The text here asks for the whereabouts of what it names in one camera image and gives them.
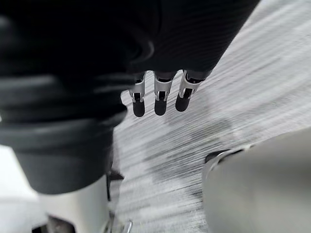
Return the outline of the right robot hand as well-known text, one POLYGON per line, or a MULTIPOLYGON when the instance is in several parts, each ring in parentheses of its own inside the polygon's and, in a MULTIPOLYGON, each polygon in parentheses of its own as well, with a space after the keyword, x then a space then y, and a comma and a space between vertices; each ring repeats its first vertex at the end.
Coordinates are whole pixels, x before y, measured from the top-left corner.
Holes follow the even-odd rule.
POLYGON ((3 0, 0 143, 10 147, 50 233, 110 233, 113 131, 145 113, 153 71, 165 114, 177 71, 183 112, 256 0, 3 0))

